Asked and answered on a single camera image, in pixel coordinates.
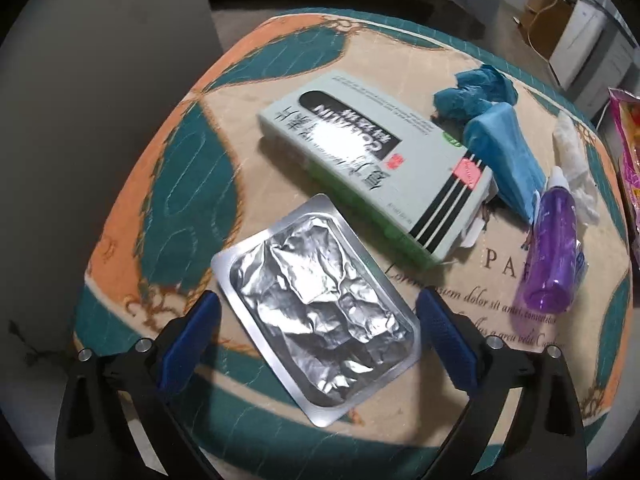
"silver foil tray rim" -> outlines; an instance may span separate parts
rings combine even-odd
[[[370,276],[373,278],[373,281],[378,284],[378,292],[386,296],[386,301],[398,310],[398,313],[402,315],[406,323],[411,326],[414,332],[414,344],[409,355],[405,359],[387,370],[377,380],[368,384],[362,390],[353,394],[349,399],[336,406],[318,406],[305,397],[296,381],[291,377],[276,352],[273,351],[270,344],[265,339],[260,327],[258,327],[254,317],[239,297],[235,288],[233,288],[230,280],[230,270],[241,255],[268,240],[268,238],[272,237],[274,234],[286,229],[288,226],[293,224],[293,222],[308,215],[327,216],[335,223],[342,235],[342,241],[346,242],[348,248],[353,251],[357,257],[359,257],[361,262],[364,264],[366,271],[369,272]],[[320,428],[324,428],[338,420],[351,408],[354,408],[365,399],[372,396],[372,394],[380,388],[389,384],[396,377],[404,373],[404,371],[409,369],[420,358],[420,326],[415,314],[389,281],[389,278],[385,275],[382,269],[380,269],[373,257],[369,254],[369,251],[367,251],[356,233],[351,229],[350,225],[335,208],[327,195],[317,194],[311,197],[311,199],[299,208],[286,215],[268,229],[260,231],[259,233],[238,242],[236,245],[215,254],[211,260],[211,269],[218,281],[220,291],[225,295],[229,305],[236,316],[238,316],[238,319],[248,333],[249,338],[252,339],[264,360],[271,367],[271,370],[276,374],[276,377],[279,378],[280,382],[298,406],[306,416],[308,416],[309,420]]]

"white bottle cap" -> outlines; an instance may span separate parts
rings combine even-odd
[[[559,168],[558,166],[551,168],[549,180],[546,181],[546,188],[551,189],[552,187],[564,187],[567,191],[571,192],[569,189],[569,183],[562,172],[562,168]]]

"blue crumpled tissue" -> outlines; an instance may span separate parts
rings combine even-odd
[[[492,169],[504,203],[533,223],[534,192],[542,193],[546,179],[522,135],[513,106],[496,103],[471,119],[463,144]]]
[[[493,102],[518,102],[513,83],[491,65],[457,73],[456,80],[458,88],[447,88],[433,96],[433,104],[444,119],[468,121],[487,111]]]

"black stripe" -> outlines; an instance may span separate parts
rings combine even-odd
[[[462,183],[461,180],[456,182],[456,185],[454,186],[453,191],[447,198],[447,201],[442,205],[442,207],[438,211],[438,214],[434,216],[433,221],[430,222],[429,226],[422,233],[422,236],[420,236],[420,238],[418,239],[418,243],[420,245],[423,246],[425,243],[427,243],[429,238],[431,238],[431,235],[436,231],[436,229],[438,228],[438,225],[440,225],[440,222],[442,222],[442,219],[449,212],[449,209],[451,209],[451,207],[453,206],[453,203],[460,196],[460,193],[465,187],[466,186]]]
[[[465,157],[469,158],[470,156],[471,156],[471,152],[467,150],[463,158]],[[449,189],[451,189],[451,187],[454,185],[456,180],[457,180],[457,177],[453,173],[451,173],[450,177],[444,183],[444,186],[442,186],[442,189],[436,195],[436,198],[433,199],[431,204],[429,204],[429,207],[427,208],[427,210],[422,214],[420,219],[409,231],[409,234],[412,237],[415,238],[417,237],[418,234],[420,234],[420,231],[422,231],[422,229],[426,225],[429,218],[431,218],[431,216],[435,213],[436,209],[438,208],[438,204],[440,204],[440,202],[444,200],[444,197],[447,195],[447,193],[449,192]]]
[[[476,166],[480,170],[482,170],[483,169],[482,167],[483,166],[486,167],[486,164],[478,158],[478,160],[476,160]],[[438,230],[438,233],[433,237],[433,240],[431,241],[431,243],[429,243],[427,250],[430,253],[433,253],[433,251],[436,250],[436,248],[438,247],[442,239],[445,237],[445,234],[447,234],[447,231],[449,231],[449,229],[451,228],[451,225],[453,224],[457,216],[460,214],[460,211],[462,211],[462,208],[465,206],[466,201],[469,200],[471,193],[472,193],[472,189],[470,187],[467,187],[462,197],[458,201],[458,203],[452,209],[451,213],[447,216],[447,219],[442,224],[442,227]]]

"red stamp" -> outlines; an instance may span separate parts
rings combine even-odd
[[[463,157],[460,159],[456,169],[453,170],[453,174],[469,189],[474,189],[482,176],[482,171],[480,171],[480,168],[478,168],[474,162]]]
[[[404,162],[404,157],[400,153],[394,153],[391,158],[386,162],[386,166],[390,170],[397,170]]]

